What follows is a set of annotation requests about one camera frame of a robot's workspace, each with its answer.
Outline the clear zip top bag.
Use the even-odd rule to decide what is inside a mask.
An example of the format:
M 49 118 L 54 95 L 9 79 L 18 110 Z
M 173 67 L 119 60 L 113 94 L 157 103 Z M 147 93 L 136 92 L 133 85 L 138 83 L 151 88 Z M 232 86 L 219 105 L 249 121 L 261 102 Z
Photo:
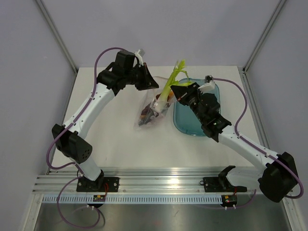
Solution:
M 150 123 L 143 125 L 143 126 L 138 126 L 138 120 L 141 115 L 141 112 L 144 108 L 151 108 L 156 101 L 156 95 L 160 94 L 164 85 L 166 84 L 168 78 L 165 77 L 160 77 L 160 76 L 155 76 L 154 80 L 158 83 L 159 88 L 157 89 L 151 89 L 147 90 L 146 94 L 144 95 L 140 107 L 137 112 L 137 116 L 134 122 L 134 129 L 135 130 L 146 130 L 152 127 L 157 127 L 162 121 L 166 118 L 168 110 L 171 108 L 171 106 L 175 102 L 175 97 L 173 96 L 172 100 L 169 102 L 167 105 L 167 108 L 159 114 L 158 117 L 156 117 L 154 120 L 152 120 Z

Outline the celery stalk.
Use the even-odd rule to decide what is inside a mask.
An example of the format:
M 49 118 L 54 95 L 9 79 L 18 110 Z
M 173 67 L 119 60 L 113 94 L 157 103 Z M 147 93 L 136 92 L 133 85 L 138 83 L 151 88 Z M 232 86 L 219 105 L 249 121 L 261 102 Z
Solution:
M 166 99 L 168 94 L 172 91 L 171 86 L 172 85 L 178 85 L 178 86 L 187 86 L 192 84 L 193 82 L 190 80 L 187 71 L 185 70 L 186 63 L 185 60 L 182 59 L 180 61 L 176 61 L 176 64 L 173 68 L 173 71 L 171 72 L 169 78 L 167 79 L 166 84 L 164 85 L 161 95 L 158 100 L 156 100 L 152 106 L 152 109 L 156 111 L 157 113 L 162 113 L 166 108 L 169 102 L 163 101 L 163 99 Z M 180 83 L 178 80 L 176 80 L 177 76 L 180 73 L 184 73 L 186 76 L 187 82 Z

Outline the orange papaya slice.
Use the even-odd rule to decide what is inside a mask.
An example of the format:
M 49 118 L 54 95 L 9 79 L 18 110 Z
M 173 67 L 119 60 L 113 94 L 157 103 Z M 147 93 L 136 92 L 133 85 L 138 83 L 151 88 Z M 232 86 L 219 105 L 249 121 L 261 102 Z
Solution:
M 161 95 L 161 94 L 156 95 L 156 99 L 157 99 L 157 100 L 159 99 L 160 95 Z M 174 96 L 174 94 L 173 94 L 173 92 L 171 91 L 171 92 L 168 94 L 167 98 L 166 98 L 166 99 L 163 99 L 163 101 L 170 102 L 171 99 L 173 98 L 173 96 Z

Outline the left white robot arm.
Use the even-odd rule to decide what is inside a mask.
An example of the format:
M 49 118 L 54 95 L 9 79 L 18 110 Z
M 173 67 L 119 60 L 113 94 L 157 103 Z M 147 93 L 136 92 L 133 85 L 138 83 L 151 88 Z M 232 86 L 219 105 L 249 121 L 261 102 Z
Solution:
M 85 138 L 103 108 L 127 85 L 139 91 L 156 89 L 159 85 L 143 61 L 143 50 L 129 52 L 118 48 L 115 61 L 100 73 L 94 73 L 94 86 L 79 109 L 63 125 L 52 128 L 54 145 L 77 166 L 79 192 L 106 189 L 104 172 L 91 158 L 92 146 Z

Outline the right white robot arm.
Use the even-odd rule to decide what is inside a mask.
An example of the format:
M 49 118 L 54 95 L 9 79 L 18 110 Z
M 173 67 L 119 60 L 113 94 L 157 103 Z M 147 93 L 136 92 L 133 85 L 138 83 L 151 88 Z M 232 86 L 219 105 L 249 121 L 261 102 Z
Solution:
M 262 172 L 257 181 L 268 199 L 280 202 L 285 197 L 302 197 L 304 186 L 294 158 L 287 152 L 278 154 L 239 133 L 237 127 L 220 114 L 220 104 L 216 96 L 210 93 L 214 88 L 215 82 L 212 80 L 201 86 L 197 83 L 171 86 L 177 101 L 193 111 L 207 137 L 231 148 Z

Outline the teal plastic tray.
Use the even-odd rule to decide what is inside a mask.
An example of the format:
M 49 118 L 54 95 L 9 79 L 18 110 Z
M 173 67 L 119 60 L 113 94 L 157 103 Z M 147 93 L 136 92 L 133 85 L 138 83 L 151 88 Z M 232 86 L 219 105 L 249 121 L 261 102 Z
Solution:
M 199 86 L 205 84 L 205 79 L 190 78 L 192 83 L 197 83 Z M 220 90 L 217 84 L 214 89 L 208 90 L 205 93 L 214 94 L 217 102 L 220 103 Z M 202 123 L 200 122 L 200 116 L 198 115 L 197 108 L 192 110 L 189 105 L 182 105 L 176 101 L 173 109 L 173 123 L 175 128 L 184 135 L 207 137 L 202 129 Z

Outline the right aluminium frame post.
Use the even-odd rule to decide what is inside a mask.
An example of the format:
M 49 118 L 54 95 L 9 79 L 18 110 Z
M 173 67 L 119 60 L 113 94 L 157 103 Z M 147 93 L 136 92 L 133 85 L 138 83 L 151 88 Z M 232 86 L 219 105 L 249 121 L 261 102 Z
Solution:
M 284 10 L 286 4 L 288 3 L 288 0 L 279 0 L 274 11 L 272 12 L 269 20 L 267 21 L 256 45 L 254 46 L 251 54 L 248 57 L 248 60 L 246 61 L 245 65 L 243 66 L 243 72 L 246 74 L 248 73 L 248 70 L 252 66 L 254 60 L 257 58 L 258 53 L 261 51 L 264 43 L 266 42 L 266 39 L 268 38 L 270 32 L 275 26 L 275 23 L 277 22 L 280 14 Z

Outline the aluminium frame post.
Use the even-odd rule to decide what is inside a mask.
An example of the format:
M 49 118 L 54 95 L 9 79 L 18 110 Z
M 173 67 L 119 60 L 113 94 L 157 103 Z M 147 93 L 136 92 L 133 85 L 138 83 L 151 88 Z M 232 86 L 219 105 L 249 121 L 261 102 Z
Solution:
M 68 62 L 72 72 L 74 73 L 75 76 L 78 74 L 78 67 L 76 63 L 74 62 L 68 48 L 66 47 L 57 27 L 56 24 L 54 23 L 54 20 L 51 17 L 51 14 L 49 13 L 45 3 L 43 0 L 34 0 L 34 3 L 37 5 L 38 10 L 40 11 L 43 19 L 45 20 L 51 34 L 53 35 L 58 47 L 60 48 L 64 58 Z
M 280 14 L 284 10 L 286 4 L 288 3 L 288 0 L 279 0 L 274 11 L 272 12 L 269 20 L 267 21 L 256 45 L 254 46 L 251 54 L 248 57 L 248 60 L 246 61 L 245 65 L 243 66 L 243 72 L 246 74 L 248 73 L 248 70 L 252 66 L 254 60 L 257 58 L 258 53 L 261 51 L 264 43 L 266 42 L 266 39 L 268 38 L 270 32 L 275 26 L 275 23 L 277 22 Z

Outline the aluminium mounting rail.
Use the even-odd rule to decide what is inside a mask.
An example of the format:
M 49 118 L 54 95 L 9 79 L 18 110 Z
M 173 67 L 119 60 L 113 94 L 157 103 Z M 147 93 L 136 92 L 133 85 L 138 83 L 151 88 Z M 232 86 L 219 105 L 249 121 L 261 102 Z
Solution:
M 215 177 L 223 167 L 159 167 L 119 168 L 103 167 L 107 177 L 118 177 L 117 194 L 204 194 L 200 181 L 204 177 Z M 66 184 L 65 193 L 76 193 L 77 169 L 66 167 L 51 170 L 37 176 L 32 192 L 35 194 L 56 194 Z

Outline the left aluminium frame post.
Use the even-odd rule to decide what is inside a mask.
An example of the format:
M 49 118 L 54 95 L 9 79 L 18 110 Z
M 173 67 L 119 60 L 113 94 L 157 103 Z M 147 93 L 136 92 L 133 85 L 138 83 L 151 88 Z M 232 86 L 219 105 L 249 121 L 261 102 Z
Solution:
M 68 62 L 72 72 L 74 73 L 75 76 L 78 74 L 78 67 L 76 63 L 74 62 L 68 48 L 66 47 L 57 27 L 56 24 L 54 23 L 54 20 L 51 17 L 51 14 L 49 13 L 45 3 L 43 0 L 34 0 L 34 3 L 37 5 L 38 10 L 40 11 L 43 19 L 45 20 L 51 34 L 53 35 L 58 47 L 60 48 L 64 58 Z

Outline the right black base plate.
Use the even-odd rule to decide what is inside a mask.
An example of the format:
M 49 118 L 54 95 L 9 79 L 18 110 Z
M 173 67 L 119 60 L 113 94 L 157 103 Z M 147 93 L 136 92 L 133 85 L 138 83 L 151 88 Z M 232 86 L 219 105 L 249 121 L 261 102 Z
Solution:
M 228 180 L 221 180 L 219 177 L 204 177 L 199 184 L 204 187 L 206 193 L 244 193 L 245 186 L 233 186 Z

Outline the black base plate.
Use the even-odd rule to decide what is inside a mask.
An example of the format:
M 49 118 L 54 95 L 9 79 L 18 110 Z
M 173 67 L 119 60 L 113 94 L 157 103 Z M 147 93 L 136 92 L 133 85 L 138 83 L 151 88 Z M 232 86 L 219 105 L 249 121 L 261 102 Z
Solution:
M 104 177 L 91 181 L 86 177 L 81 177 L 77 182 L 77 192 L 84 193 L 104 193 L 104 192 L 118 192 L 119 178 L 118 177 Z
M 199 184 L 204 187 L 206 193 L 244 193 L 245 186 L 233 186 L 228 180 L 221 180 L 219 177 L 204 177 Z

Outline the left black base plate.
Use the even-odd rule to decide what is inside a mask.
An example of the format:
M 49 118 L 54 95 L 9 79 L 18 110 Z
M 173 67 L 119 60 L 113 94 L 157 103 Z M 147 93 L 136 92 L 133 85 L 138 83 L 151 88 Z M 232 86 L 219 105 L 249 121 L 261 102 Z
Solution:
M 104 177 L 91 181 L 86 177 L 81 177 L 77 182 L 77 192 L 84 193 L 104 193 L 104 192 L 118 192 L 119 178 L 118 177 Z

